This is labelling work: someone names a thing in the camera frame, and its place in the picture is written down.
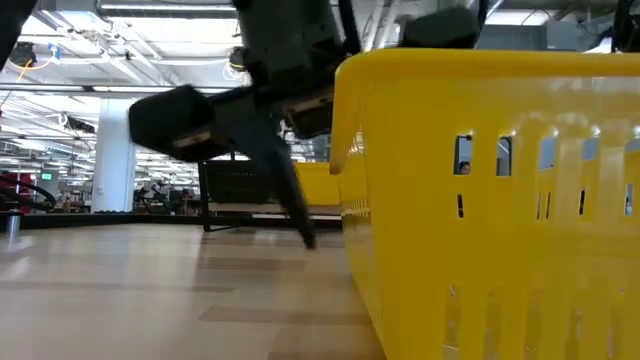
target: yellow plastic basket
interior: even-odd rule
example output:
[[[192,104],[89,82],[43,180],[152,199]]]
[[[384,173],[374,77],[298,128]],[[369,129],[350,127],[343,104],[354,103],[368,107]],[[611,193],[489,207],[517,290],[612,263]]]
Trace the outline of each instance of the yellow plastic basket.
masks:
[[[335,99],[347,252],[390,360],[640,359],[640,57],[374,51],[341,66]]]

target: yellow bin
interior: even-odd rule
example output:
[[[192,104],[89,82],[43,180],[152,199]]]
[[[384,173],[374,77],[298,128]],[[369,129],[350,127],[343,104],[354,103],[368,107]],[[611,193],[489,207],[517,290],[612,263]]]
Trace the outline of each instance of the yellow bin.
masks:
[[[640,57],[374,51],[335,98],[347,252],[388,359],[640,359]]]

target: wooden floor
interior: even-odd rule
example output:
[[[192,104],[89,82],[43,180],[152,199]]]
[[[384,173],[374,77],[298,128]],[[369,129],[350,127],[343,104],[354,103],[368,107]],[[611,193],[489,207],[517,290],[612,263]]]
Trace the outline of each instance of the wooden floor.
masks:
[[[0,358],[381,360],[340,233],[126,225],[0,239]]]

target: person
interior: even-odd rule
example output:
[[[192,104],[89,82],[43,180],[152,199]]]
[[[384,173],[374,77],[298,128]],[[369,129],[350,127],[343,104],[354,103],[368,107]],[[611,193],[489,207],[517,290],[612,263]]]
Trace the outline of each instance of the person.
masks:
[[[468,162],[468,161],[461,161],[458,168],[459,168],[460,175],[470,175],[471,174],[471,163]]]

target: ceiling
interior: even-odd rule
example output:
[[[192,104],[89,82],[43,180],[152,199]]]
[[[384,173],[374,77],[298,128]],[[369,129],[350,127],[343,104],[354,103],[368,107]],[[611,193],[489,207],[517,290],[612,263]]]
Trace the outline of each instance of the ceiling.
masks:
[[[59,0],[59,3],[82,3],[94,5],[95,8],[93,1]],[[133,3],[153,6],[194,4],[180,0],[101,2],[103,7],[112,8]],[[212,3],[224,4],[226,1],[205,1],[205,4]],[[469,5],[467,0],[385,2],[387,9],[398,4],[398,15],[425,14],[456,3]],[[370,25],[368,22],[377,4],[378,0],[354,0],[361,32]],[[564,11],[567,14],[596,16],[614,6],[615,1],[612,0],[505,0],[487,22],[517,24],[529,16],[527,21],[542,23],[548,20],[544,12],[555,14]],[[35,44],[35,68],[22,74],[21,69],[8,64],[0,73],[1,84],[15,84],[18,81],[20,84],[111,87],[194,84],[224,89],[248,81],[243,75],[231,71],[227,64],[231,49],[241,45],[238,22],[233,16],[223,14],[216,19],[187,19],[175,14],[163,18],[99,17],[82,6],[78,11],[56,10],[35,11],[22,29],[20,41]],[[126,15],[126,11],[115,14]],[[381,22],[377,31],[381,30],[383,24]],[[63,179],[68,181],[91,179],[95,135],[70,129],[67,118],[72,117],[97,129],[101,104],[99,97],[82,93],[52,95],[0,90],[0,101],[5,97],[2,107],[4,114],[0,121],[0,169],[16,171],[20,167],[22,171],[37,171],[51,167],[66,172]],[[134,93],[128,97],[135,99],[139,96]],[[328,159],[327,137],[315,141],[297,141],[292,134],[287,134],[286,139],[293,145],[293,157],[299,161]],[[171,178],[180,184],[197,183],[197,171],[191,164],[182,164],[145,149],[138,149],[137,159],[138,179]]]

